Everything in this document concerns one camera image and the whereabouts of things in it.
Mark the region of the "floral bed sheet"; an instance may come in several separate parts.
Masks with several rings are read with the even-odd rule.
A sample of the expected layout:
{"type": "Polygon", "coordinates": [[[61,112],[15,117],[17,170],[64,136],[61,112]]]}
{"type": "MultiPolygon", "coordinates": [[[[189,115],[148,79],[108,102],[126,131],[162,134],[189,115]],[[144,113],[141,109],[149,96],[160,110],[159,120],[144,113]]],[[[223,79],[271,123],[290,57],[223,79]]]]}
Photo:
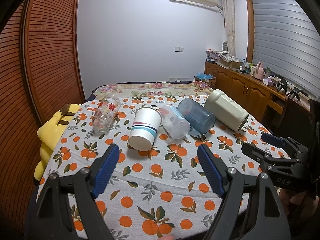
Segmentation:
{"type": "Polygon", "coordinates": [[[186,82],[148,82],[148,83],[117,83],[103,85],[92,91],[87,101],[102,99],[106,95],[114,95],[118,98],[128,97],[148,97],[157,96],[185,96],[209,95],[213,91],[212,87],[203,81],[186,82]]]}

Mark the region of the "frosted translucent plastic cup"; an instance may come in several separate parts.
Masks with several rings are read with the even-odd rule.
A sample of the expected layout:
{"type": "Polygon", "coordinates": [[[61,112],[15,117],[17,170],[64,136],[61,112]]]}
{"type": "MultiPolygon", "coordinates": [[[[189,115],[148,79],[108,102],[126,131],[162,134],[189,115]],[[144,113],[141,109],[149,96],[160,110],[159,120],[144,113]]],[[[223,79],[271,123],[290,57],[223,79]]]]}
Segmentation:
{"type": "Polygon", "coordinates": [[[166,105],[158,110],[162,116],[162,126],[172,139],[182,139],[190,130],[190,124],[173,105],[166,105]]]}

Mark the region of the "yellow plush toy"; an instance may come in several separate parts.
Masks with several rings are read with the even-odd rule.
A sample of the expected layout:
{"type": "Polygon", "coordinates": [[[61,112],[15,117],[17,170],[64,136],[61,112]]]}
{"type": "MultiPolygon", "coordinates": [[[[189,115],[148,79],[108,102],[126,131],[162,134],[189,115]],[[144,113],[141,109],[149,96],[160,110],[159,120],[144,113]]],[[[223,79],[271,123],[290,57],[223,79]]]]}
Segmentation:
{"type": "Polygon", "coordinates": [[[70,103],[64,105],[38,129],[37,136],[41,141],[41,160],[34,171],[34,178],[37,181],[41,181],[54,148],[80,106],[79,104],[70,103]]]}

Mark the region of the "orange print bed cloth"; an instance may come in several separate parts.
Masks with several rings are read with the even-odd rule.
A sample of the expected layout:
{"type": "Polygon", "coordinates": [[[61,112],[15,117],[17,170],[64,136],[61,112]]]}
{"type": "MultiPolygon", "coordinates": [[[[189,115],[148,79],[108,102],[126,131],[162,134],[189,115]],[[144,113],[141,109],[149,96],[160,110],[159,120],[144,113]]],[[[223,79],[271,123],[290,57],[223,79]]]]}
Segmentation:
{"type": "Polygon", "coordinates": [[[199,163],[196,151],[200,145],[207,145],[226,165],[252,176],[260,173],[260,167],[241,152],[243,144],[257,146],[276,158],[285,158],[286,153],[262,140],[266,128],[252,116],[239,132],[217,121],[206,134],[192,132],[174,140],[160,127],[149,151],[131,147],[129,135],[139,108],[160,109],[181,101],[180,96],[164,95],[121,98],[110,129],[95,132],[92,117],[100,101],[89,100],[58,140],[40,183],[52,173],[75,174],[91,165],[108,146],[117,144],[117,166],[96,201],[115,239],[183,238],[206,231],[221,199],[212,192],[199,163]]]}

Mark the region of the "cream thermos mug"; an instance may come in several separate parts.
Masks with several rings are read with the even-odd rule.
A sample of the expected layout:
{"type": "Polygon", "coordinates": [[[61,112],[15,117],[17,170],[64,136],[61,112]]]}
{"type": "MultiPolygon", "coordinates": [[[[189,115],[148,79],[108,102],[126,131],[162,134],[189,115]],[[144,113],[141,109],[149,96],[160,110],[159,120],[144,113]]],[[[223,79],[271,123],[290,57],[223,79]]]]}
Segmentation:
{"type": "Polygon", "coordinates": [[[204,107],[235,132],[242,129],[249,117],[248,112],[243,107],[219,89],[211,92],[204,107]]]}

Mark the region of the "blue plastic bag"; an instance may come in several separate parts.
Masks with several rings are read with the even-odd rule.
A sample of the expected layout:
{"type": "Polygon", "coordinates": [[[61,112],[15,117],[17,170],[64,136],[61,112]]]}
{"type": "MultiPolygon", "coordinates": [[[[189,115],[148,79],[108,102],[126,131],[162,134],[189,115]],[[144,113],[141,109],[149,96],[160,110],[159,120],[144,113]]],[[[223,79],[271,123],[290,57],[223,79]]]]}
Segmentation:
{"type": "Polygon", "coordinates": [[[197,72],[196,75],[194,76],[195,80],[202,80],[202,81],[209,81],[213,79],[214,77],[212,74],[205,74],[205,73],[199,73],[197,72]]]}

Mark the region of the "wooden side cabinet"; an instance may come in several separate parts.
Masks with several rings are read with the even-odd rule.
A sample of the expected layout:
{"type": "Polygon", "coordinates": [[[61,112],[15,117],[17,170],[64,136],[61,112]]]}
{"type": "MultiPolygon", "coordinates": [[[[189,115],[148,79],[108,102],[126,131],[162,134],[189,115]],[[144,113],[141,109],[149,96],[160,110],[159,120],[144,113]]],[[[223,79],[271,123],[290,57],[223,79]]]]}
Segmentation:
{"type": "Polygon", "coordinates": [[[310,126],[309,110],[275,87],[208,61],[204,72],[215,77],[215,89],[225,92],[265,127],[274,131],[288,125],[310,126]]]}

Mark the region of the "pink kettle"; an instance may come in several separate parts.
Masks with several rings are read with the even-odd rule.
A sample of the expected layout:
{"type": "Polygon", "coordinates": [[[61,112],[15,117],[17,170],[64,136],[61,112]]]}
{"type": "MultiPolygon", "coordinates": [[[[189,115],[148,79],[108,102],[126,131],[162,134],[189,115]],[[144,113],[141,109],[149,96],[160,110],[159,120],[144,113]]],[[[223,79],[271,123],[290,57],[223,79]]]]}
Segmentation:
{"type": "Polygon", "coordinates": [[[262,62],[258,62],[256,67],[255,67],[255,71],[254,71],[254,78],[257,80],[263,80],[264,79],[264,68],[263,68],[263,63],[262,62]]]}

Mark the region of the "clear floral glass cup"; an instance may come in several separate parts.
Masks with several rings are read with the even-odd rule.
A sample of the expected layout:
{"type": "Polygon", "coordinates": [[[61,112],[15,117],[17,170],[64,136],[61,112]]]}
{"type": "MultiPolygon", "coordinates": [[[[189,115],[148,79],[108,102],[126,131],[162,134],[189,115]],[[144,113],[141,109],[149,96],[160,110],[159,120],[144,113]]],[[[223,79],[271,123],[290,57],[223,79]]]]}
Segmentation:
{"type": "Polygon", "coordinates": [[[119,109],[120,100],[116,96],[107,95],[101,99],[92,118],[93,131],[106,132],[111,127],[119,109]]]}

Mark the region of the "blue translucent plastic cup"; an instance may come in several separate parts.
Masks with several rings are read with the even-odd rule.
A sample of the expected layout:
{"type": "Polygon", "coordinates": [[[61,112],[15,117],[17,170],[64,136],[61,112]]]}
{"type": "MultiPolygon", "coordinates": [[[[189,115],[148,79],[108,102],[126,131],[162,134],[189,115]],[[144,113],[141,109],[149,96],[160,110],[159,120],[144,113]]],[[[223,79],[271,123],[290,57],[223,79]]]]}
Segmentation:
{"type": "Polygon", "coordinates": [[[178,104],[177,110],[200,134],[208,133],[215,124],[215,115],[193,99],[183,99],[178,104]]]}

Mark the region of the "white wall switch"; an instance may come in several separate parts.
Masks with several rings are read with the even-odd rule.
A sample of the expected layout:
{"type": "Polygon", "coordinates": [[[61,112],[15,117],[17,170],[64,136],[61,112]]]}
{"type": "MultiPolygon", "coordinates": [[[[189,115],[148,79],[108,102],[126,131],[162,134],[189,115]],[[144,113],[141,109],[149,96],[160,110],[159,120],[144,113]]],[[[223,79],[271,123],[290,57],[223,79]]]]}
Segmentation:
{"type": "Polygon", "coordinates": [[[182,52],[184,52],[184,48],[183,47],[175,47],[174,52],[182,53],[182,52]]]}

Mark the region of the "beige curtain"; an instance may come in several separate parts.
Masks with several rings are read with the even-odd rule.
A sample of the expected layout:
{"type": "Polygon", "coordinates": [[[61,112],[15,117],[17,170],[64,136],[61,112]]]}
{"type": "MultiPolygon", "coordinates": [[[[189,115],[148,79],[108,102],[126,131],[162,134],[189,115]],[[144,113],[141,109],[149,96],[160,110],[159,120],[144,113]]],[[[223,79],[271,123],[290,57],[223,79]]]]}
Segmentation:
{"type": "Polygon", "coordinates": [[[226,25],[228,51],[231,56],[236,56],[234,0],[221,0],[221,2],[226,25]]]}

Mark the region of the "grey window blind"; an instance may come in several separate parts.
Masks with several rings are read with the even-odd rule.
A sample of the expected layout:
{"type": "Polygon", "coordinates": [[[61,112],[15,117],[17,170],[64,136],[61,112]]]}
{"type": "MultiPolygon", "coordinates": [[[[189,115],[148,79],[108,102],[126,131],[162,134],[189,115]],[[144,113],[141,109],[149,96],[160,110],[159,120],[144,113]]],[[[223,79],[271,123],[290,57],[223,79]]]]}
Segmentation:
{"type": "Polygon", "coordinates": [[[319,34],[295,0],[252,0],[253,61],[319,97],[319,34]]]}

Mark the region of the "brown louvered wardrobe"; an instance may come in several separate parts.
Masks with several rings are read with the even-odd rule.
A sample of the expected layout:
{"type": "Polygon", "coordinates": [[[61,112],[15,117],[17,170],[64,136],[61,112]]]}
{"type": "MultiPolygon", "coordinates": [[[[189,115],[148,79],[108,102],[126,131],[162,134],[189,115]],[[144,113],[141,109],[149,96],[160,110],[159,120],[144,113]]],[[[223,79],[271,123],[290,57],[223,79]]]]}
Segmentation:
{"type": "Polygon", "coordinates": [[[1,238],[22,239],[37,130],[85,100],[78,63],[78,0],[1,0],[1,238]]]}

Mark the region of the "white striped paper cup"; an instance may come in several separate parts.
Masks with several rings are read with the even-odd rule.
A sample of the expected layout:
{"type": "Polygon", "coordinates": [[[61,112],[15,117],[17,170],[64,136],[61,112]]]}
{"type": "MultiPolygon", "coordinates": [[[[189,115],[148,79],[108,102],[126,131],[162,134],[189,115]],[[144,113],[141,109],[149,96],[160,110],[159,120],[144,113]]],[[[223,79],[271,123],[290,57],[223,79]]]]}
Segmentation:
{"type": "Polygon", "coordinates": [[[136,111],[128,139],[129,145],[138,151],[151,150],[162,116],[152,107],[141,107],[136,111]]]}

